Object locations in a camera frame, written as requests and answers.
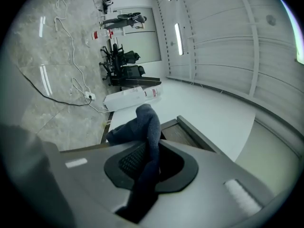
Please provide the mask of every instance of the white cable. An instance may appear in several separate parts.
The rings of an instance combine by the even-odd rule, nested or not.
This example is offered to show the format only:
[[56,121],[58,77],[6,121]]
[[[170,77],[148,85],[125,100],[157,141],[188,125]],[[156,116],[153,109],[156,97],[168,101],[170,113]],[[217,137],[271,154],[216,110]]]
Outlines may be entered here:
[[[65,7],[66,7],[65,16],[64,16],[63,18],[61,18],[61,17],[59,17],[59,16],[56,16],[56,17],[54,18],[55,30],[56,30],[56,32],[58,31],[58,27],[57,27],[57,19],[58,19],[59,22],[60,22],[61,25],[62,25],[62,28],[66,31],[66,33],[67,33],[67,34],[70,36],[70,38],[71,38],[71,44],[72,44],[72,47],[73,47],[73,64],[74,64],[75,67],[80,71],[81,76],[82,76],[82,80],[83,80],[83,82],[84,82],[84,85],[85,85],[85,87],[89,90],[89,92],[91,93],[91,89],[89,88],[89,86],[86,85],[84,73],[80,70],[80,68],[79,68],[79,67],[76,65],[76,63],[75,63],[75,47],[74,47],[74,43],[73,43],[73,37],[72,37],[71,34],[67,31],[67,29],[64,27],[64,25],[63,25],[63,23],[62,23],[62,21],[61,21],[62,19],[66,19],[66,18],[67,18],[67,4],[66,4],[65,0],[57,0],[57,2],[56,2],[56,8],[59,9],[59,2],[60,2],[60,1],[63,1],[64,5],[65,5]],[[77,88],[77,87],[74,85],[73,80],[76,80],[76,82],[77,82],[78,85],[82,88],[82,90],[80,90],[79,88]],[[79,82],[77,81],[77,79],[75,79],[74,77],[72,78],[72,84],[73,84],[73,86],[74,86],[78,91],[80,91],[80,92],[83,94],[83,96],[84,96],[84,98],[85,98],[85,101],[89,104],[89,102],[87,101],[87,99],[86,99],[86,97],[85,97],[84,88],[80,85],[80,83],[79,83]],[[102,107],[102,109],[107,110],[106,112],[98,111],[95,107],[93,107],[93,106],[90,105],[90,104],[89,104],[89,106],[90,106],[91,108],[93,108],[94,110],[96,110],[97,112],[99,112],[99,113],[107,113],[107,112],[109,112],[109,111],[108,111],[106,108],[104,108],[104,107]]]

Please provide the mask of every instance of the marble floor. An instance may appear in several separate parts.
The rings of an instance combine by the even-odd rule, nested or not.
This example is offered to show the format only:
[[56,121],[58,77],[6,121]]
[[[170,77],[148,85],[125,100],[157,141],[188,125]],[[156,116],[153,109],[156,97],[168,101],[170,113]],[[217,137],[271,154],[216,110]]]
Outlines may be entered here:
[[[95,0],[99,8],[102,0]],[[4,53],[12,67],[18,67],[32,83],[47,95],[40,67],[45,66],[52,97],[58,101],[86,104],[83,95],[72,85],[72,78],[84,87],[81,73],[73,65],[73,48],[69,35],[58,21],[55,30],[55,16],[64,17],[65,5],[57,0],[28,0],[14,20],[5,41]],[[102,81],[105,71],[99,62],[104,59],[99,51],[106,40],[88,47],[86,38],[98,29],[102,13],[93,0],[65,0],[68,9],[65,28],[73,37],[75,63],[84,73],[86,84],[96,95],[91,105],[102,111],[103,100],[115,88]],[[29,103],[20,121],[20,126],[36,133],[42,140],[57,145],[60,151],[87,147],[100,143],[109,113],[98,113],[89,106],[69,106],[56,103],[33,90]]]

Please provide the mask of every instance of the black mesh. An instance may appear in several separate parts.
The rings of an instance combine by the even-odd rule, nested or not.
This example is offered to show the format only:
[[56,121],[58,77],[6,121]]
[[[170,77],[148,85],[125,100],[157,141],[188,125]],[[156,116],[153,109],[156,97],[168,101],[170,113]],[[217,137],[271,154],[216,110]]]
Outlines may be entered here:
[[146,150],[146,146],[143,145],[119,161],[119,168],[135,181],[148,161],[149,156]]

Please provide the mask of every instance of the white box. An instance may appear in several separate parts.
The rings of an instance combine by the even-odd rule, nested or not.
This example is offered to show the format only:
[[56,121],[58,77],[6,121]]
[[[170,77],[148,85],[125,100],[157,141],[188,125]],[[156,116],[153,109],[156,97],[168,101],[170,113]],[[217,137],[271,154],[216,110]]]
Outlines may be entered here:
[[133,105],[143,104],[145,100],[143,89],[136,87],[107,95],[104,99],[104,105],[110,112],[114,112]]

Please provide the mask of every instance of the tile floor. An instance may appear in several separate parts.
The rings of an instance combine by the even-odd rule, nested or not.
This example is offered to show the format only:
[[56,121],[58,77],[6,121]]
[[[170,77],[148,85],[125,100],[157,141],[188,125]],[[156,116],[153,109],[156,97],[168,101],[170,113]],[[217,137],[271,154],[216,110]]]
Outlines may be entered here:
[[[7,35],[4,53],[12,67],[18,67],[33,84],[47,95],[40,73],[45,65],[52,90],[50,97],[74,104],[85,104],[83,95],[71,82],[74,77],[83,85],[81,73],[73,65],[71,39],[58,21],[58,31],[54,17],[64,17],[65,6],[57,0],[29,0],[19,12]],[[103,106],[107,94],[115,88],[101,80],[105,75],[98,63],[103,61],[100,47],[106,40],[89,48],[85,39],[98,29],[99,12],[93,0],[65,0],[68,10],[63,24],[73,37],[75,63],[83,71],[85,82],[96,95],[92,105],[98,109]],[[100,7],[101,0],[95,0]],[[39,32],[40,20],[43,23]],[[98,113],[89,106],[69,106],[42,97],[37,91],[31,96],[20,125],[37,133],[45,141],[55,143],[59,150],[70,150],[100,143],[108,114]]]

